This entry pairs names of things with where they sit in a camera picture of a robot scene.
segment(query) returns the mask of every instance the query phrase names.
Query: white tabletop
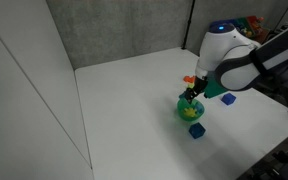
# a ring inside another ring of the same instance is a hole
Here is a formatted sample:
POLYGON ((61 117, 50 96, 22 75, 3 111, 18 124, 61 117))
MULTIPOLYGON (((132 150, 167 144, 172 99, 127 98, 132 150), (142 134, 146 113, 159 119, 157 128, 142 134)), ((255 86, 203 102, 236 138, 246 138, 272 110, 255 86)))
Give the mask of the white tabletop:
POLYGON ((197 56, 179 48, 76 71, 95 180, 235 179, 288 136, 287 108, 250 89, 197 99, 206 133, 176 114, 197 56))

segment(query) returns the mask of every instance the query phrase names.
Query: orange toy piece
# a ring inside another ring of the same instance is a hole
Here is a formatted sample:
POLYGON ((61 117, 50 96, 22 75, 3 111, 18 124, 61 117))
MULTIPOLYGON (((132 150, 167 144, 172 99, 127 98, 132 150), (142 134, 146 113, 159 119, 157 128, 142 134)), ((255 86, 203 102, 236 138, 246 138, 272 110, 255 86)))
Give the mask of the orange toy piece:
POLYGON ((183 80, 187 83, 194 83, 195 82, 195 76, 192 76, 192 77, 185 76, 183 80))

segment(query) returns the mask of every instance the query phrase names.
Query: green bowl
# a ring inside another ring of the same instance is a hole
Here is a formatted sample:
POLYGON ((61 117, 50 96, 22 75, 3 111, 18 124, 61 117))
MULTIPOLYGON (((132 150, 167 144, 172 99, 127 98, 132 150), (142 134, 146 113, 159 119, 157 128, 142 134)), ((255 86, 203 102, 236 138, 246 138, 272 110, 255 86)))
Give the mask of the green bowl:
POLYGON ((177 102, 177 111, 179 116, 184 120, 184 121, 188 121, 188 122, 192 122, 192 121, 196 121, 198 120, 198 118, 200 118, 203 114, 204 114, 204 106, 202 103, 200 103, 198 100, 193 99, 192 103, 188 103, 187 100, 185 98, 181 98, 178 102, 177 102), (194 110, 196 110, 195 112, 195 116, 188 116, 186 113, 186 110, 192 108, 194 110))

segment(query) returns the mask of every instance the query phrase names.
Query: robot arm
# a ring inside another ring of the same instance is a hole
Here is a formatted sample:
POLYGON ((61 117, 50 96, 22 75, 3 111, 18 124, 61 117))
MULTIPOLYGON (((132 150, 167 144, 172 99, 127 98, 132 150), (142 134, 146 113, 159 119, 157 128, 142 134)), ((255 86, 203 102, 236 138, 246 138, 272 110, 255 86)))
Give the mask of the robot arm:
POLYGON ((214 26, 206 33, 196 66, 191 100, 203 92, 209 76, 231 91, 251 88, 267 74, 277 74, 288 66, 288 29, 261 46, 242 36, 231 25, 214 26))

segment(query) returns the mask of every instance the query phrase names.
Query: white table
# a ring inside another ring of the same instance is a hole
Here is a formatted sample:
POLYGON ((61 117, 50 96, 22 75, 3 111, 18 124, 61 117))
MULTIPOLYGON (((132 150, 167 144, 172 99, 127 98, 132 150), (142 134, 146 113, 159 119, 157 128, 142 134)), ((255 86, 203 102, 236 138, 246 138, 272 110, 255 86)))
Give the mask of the white table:
POLYGON ((76 71, 95 180, 235 179, 288 136, 287 108, 250 89, 197 99, 203 137, 176 114, 197 56, 180 48, 76 71))

